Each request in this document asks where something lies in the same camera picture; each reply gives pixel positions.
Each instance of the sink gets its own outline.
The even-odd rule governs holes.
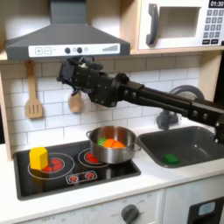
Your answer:
[[[214,134],[201,127],[143,134],[137,142],[157,164],[167,168],[224,158],[224,145],[215,143]]]

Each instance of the green object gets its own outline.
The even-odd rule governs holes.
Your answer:
[[[106,142],[106,137],[102,137],[102,138],[100,138],[100,140],[98,141],[98,145],[100,145],[100,146],[102,146],[103,147],[103,145],[104,145],[104,143]]]
[[[167,154],[164,156],[164,162],[168,165],[177,165],[179,163],[179,159],[173,154]]]

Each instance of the black stovetop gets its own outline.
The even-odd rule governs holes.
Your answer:
[[[89,141],[46,147],[49,165],[42,171],[30,168],[29,150],[14,155],[17,197],[29,200],[81,187],[140,175],[132,161],[103,164],[90,153]]]

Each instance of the microwave door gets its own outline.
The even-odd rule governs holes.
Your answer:
[[[139,50],[201,46],[208,1],[188,2],[143,1]]]

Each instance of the stainless steel pot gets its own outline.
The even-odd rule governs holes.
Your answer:
[[[135,144],[137,136],[134,132],[123,127],[105,126],[87,132],[87,137],[90,140],[90,150],[101,162],[106,164],[121,164],[135,155]],[[125,148],[105,148],[98,145],[98,141],[102,138],[112,138],[122,144]]]

